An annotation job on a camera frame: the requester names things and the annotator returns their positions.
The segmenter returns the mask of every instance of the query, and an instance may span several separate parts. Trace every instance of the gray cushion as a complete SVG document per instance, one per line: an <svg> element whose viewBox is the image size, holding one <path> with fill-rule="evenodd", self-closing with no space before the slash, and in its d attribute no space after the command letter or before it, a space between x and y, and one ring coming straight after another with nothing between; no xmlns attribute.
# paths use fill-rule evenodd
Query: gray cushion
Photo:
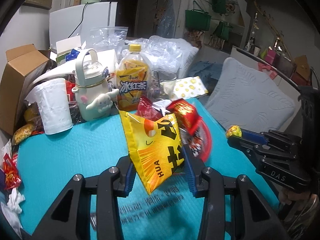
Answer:
<svg viewBox="0 0 320 240"><path fill-rule="evenodd" d="M239 125L254 132L278 130L295 110L267 74L231 57L205 107L225 129Z"/></svg>

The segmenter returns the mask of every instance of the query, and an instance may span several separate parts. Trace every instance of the wooden stick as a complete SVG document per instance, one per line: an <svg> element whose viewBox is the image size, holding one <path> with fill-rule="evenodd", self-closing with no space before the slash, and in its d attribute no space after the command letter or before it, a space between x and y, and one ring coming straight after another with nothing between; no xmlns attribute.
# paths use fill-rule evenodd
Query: wooden stick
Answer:
<svg viewBox="0 0 320 240"><path fill-rule="evenodd" d="M274 27L274 25L271 23L270 18L268 18L268 16L263 13L260 9L260 7L257 4L256 0L253 0L254 6L256 7L257 11L265 18L265 20L267 21L268 25L270 26L271 30L273 30L273 32L276 34L277 37L279 37L280 42L283 44L284 46L284 51L288 54L289 59L291 60L291 62L293 62L292 56L287 48L287 46L284 44L284 41L282 39L281 34L279 33L279 31L276 29L276 27Z"/></svg>

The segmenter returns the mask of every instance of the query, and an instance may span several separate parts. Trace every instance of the black power cord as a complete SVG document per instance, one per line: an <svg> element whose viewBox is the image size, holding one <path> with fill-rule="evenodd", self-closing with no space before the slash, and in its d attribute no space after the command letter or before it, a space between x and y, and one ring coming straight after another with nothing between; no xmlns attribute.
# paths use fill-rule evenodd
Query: black power cord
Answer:
<svg viewBox="0 0 320 240"><path fill-rule="evenodd" d="M76 31L76 29L77 29L77 28L81 25L81 23L83 22L84 9L85 9L85 7L86 7L88 4L89 4L89 3L86 3L86 4L84 5L84 7L83 7L83 10L82 10L82 20L81 20L81 22L80 22L79 25L73 30L73 32L69 35L68 38L71 37L71 35Z"/></svg>

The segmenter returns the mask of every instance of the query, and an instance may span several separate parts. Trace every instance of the pink box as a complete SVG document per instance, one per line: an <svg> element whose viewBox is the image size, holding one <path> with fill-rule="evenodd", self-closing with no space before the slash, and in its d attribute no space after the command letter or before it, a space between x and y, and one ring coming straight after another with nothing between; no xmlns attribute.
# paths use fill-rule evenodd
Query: pink box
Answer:
<svg viewBox="0 0 320 240"><path fill-rule="evenodd" d="M275 50L268 49L267 55L264 58L264 61L268 62L270 65L274 65L275 61L278 59L278 54Z"/></svg>

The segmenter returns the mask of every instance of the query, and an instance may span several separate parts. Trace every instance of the bottle lid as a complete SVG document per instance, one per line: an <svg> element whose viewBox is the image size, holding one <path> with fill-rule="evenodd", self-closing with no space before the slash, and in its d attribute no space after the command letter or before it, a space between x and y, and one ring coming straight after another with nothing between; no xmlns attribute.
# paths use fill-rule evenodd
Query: bottle lid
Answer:
<svg viewBox="0 0 320 240"><path fill-rule="evenodd" d="M130 44L129 51L130 52L140 52L141 51L141 45L140 44Z"/></svg>

